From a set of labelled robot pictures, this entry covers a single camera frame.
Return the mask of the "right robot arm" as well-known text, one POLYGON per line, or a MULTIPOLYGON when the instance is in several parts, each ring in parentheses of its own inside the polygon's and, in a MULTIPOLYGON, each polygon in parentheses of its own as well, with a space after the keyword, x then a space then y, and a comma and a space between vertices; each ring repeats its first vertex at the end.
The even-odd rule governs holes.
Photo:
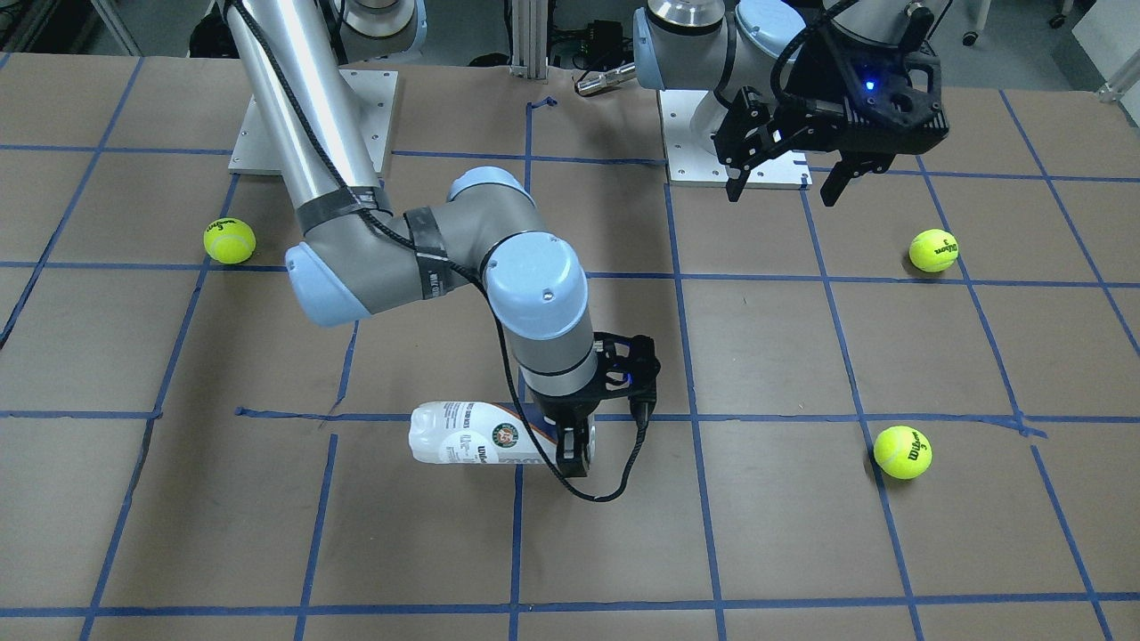
POLYGON ((256 113, 280 163, 302 240, 290 285, 321 326, 473 285, 489 305, 506 378, 520 373, 536 409, 433 401, 412 414, 417 459, 538 462, 561 482, 587 474, 595 409, 630 401, 637 459, 656 409, 651 336, 596 332, 575 249, 547 230, 528 190, 499 167, 451 184, 442 206, 394 214, 365 141, 365 102, 339 68, 314 1, 223 1, 256 113))

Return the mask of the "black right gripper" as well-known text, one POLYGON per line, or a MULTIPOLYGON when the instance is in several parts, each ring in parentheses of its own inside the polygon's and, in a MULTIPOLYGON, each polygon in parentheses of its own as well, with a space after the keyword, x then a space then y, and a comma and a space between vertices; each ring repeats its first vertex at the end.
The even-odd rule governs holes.
POLYGON ((557 375, 531 373, 531 393, 557 435, 555 466, 565 478, 586 478, 595 451, 593 417, 606 399, 627 399, 635 425, 650 423, 661 364, 648 334, 596 332, 581 364, 557 375))

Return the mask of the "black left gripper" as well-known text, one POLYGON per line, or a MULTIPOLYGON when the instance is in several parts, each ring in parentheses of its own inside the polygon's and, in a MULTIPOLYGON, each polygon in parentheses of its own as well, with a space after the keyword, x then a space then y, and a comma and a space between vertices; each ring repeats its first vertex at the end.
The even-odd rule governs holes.
POLYGON ((712 133, 726 195, 785 188, 785 151, 838 151, 821 186, 834 206, 852 180, 883 175, 897 155, 921 155, 948 137, 940 60, 925 26, 871 44, 837 26, 803 29, 777 49, 767 86, 741 86, 712 133))

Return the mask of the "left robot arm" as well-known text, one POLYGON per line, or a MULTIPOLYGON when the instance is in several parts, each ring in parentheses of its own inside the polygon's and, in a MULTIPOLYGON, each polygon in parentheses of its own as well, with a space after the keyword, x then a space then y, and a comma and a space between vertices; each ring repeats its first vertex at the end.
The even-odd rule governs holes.
POLYGON ((634 21, 640 86, 705 91, 726 198, 787 151, 834 151, 826 206, 862 175, 948 137, 925 1, 648 1, 634 21))

